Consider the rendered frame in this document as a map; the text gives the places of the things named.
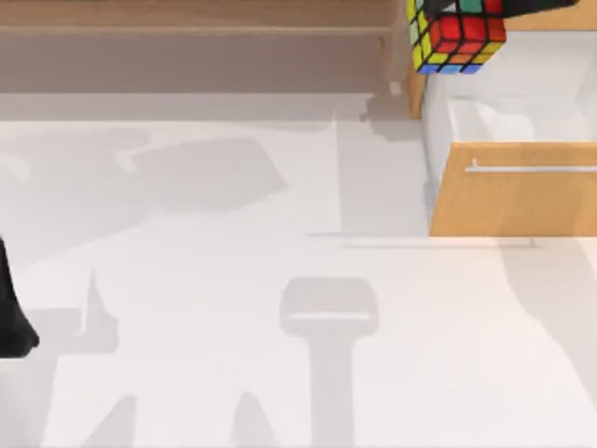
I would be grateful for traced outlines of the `multicoloured puzzle cube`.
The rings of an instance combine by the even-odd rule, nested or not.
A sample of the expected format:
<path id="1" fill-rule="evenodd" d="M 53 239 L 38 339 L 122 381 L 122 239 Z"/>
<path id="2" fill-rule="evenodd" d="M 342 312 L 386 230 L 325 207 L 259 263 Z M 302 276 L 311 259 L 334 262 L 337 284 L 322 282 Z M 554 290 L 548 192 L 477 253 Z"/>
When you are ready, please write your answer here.
<path id="1" fill-rule="evenodd" d="M 507 42 L 503 0 L 405 0 L 411 58 L 420 75 L 472 75 Z"/>

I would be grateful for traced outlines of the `grey drawer inside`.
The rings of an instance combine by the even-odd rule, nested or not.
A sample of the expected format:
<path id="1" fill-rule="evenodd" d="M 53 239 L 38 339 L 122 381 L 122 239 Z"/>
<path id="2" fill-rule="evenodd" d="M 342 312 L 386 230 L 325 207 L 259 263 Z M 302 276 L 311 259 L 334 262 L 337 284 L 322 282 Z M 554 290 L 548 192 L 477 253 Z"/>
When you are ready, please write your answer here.
<path id="1" fill-rule="evenodd" d="M 430 77 L 422 105 L 428 180 L 441 183 L 454 143 L 597 142 L 597 70 L 563 96 L 458 92 L 455 77 Z"/>

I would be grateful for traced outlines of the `pale wooden drawer front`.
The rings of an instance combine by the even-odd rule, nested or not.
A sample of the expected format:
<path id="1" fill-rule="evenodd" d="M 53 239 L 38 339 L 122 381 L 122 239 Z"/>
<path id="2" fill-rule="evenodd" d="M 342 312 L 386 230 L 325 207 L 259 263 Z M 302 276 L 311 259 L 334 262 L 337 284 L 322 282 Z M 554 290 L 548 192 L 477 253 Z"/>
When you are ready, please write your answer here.
<path id="1" fill-rule="evenodd" d="M 434 237 L 597 237 L 597 174 L 466 173 L 486 165 L 597 165 L 597 142 L 454 143 Z"/>

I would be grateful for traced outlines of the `wooden cupboard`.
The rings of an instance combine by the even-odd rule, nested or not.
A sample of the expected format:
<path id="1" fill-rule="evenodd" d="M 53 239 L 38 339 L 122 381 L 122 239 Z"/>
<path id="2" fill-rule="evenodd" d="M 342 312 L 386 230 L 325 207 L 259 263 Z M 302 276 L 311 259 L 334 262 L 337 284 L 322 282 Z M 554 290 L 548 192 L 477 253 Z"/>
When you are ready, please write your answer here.
<path id="1" fill-rule="evenodd" d="M 405 0 L 0 0 L 0 92 L 372 93 L 417 118 Z"/>

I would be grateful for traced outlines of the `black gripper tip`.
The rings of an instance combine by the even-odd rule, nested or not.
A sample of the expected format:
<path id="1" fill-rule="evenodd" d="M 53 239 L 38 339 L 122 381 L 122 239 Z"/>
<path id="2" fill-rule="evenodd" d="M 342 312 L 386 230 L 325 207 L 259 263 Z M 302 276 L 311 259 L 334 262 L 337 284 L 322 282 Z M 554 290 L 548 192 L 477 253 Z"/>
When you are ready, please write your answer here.
<path id="1" fill-rule="evenodd" d="M 39 343 L 40 338 L 18 301 L 6 245 L 0 237 L 0 359 L 27 357 Z"/>

